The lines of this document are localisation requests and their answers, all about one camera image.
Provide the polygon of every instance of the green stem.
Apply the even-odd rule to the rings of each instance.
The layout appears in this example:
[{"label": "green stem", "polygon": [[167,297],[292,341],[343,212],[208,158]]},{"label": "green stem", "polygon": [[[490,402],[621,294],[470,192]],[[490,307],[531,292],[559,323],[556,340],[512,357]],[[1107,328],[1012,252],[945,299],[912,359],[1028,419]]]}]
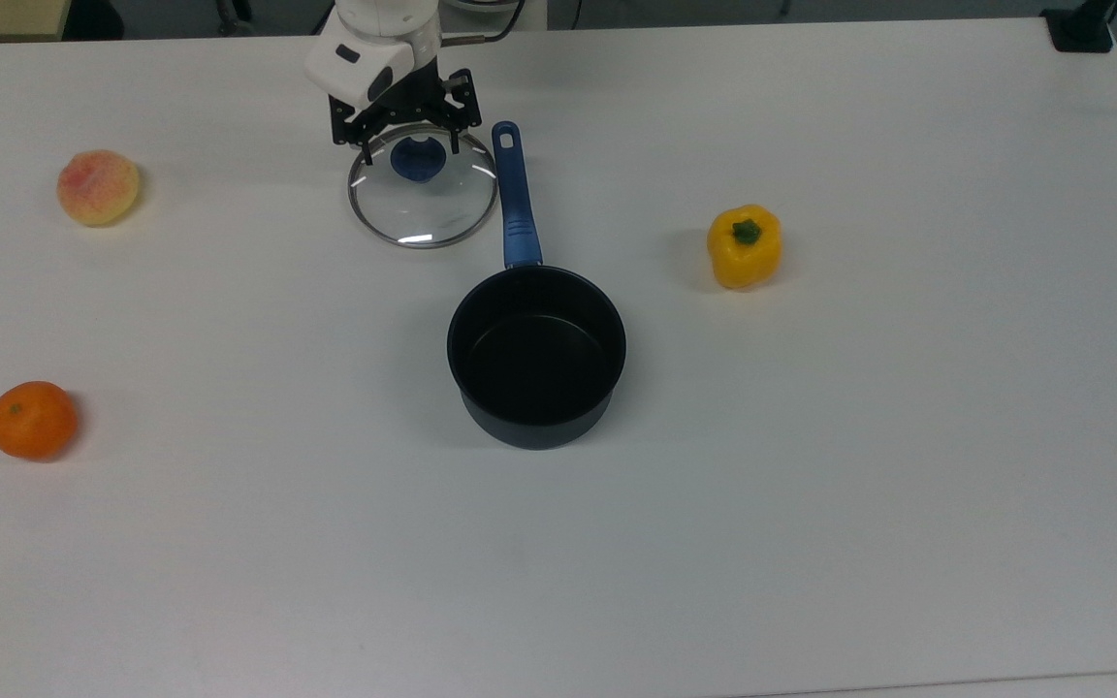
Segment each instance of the green stem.
[{"label": "green stem", "polygon": [[756,224],[752,218],[732,224],[732,235],[739,245],[754,245],[761,239],[761,226]]}]

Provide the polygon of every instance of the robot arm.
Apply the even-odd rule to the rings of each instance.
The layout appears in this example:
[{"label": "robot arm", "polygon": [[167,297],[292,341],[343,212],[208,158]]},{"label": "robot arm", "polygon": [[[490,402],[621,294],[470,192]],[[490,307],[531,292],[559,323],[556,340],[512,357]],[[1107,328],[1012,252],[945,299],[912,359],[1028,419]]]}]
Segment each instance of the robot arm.
[{"label": "robot arm", "polygon": [[451,133],[480,125],[468,69],[438,75],[438,0],[336,0],[305,59],[305,74],[330,96],[336,144],[369,142],[392,124],[430,122]]}]

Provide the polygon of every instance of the bell pepper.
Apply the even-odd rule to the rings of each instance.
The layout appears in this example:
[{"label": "bell pepper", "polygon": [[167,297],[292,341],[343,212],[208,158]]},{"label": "bell pepper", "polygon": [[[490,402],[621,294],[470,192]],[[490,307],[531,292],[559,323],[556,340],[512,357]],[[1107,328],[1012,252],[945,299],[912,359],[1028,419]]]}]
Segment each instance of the bell pepper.
[{"label": "bell pepper", "polygon": [[714,277],[727,288],[766,281],[783,255],[779,217],[757,204],[719,213],[705,239]]}]

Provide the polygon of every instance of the blue handle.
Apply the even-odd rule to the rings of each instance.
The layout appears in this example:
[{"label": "blue handle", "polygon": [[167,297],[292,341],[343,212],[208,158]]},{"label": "blue handle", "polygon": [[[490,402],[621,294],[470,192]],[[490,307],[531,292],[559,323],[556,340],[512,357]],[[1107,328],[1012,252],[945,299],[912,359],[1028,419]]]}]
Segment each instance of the blue handle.
[{"label": "blue handle", "polygon": [[494,124],[493,136],[497,191],[503,199],[503,261],[506,268],[541,265],[541,242],[533,221],[533,203],[528,202],[519,127],[499,122]]}]

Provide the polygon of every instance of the glass pot lid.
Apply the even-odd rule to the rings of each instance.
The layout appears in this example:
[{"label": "glass pot lid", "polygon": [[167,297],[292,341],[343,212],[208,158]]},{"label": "glass pot lid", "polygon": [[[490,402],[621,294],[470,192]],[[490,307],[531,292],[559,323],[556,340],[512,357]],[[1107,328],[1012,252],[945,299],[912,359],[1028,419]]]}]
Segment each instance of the glass pot lid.
[{"label": "glass pot lid", "polygon": [[409,124],[370,142],[373,164],[356,156],[347,199],[361,222],[402,247],[443,247],[484,224],[497,199],[488,147],[468,133],[451,152],[451,134]]}]

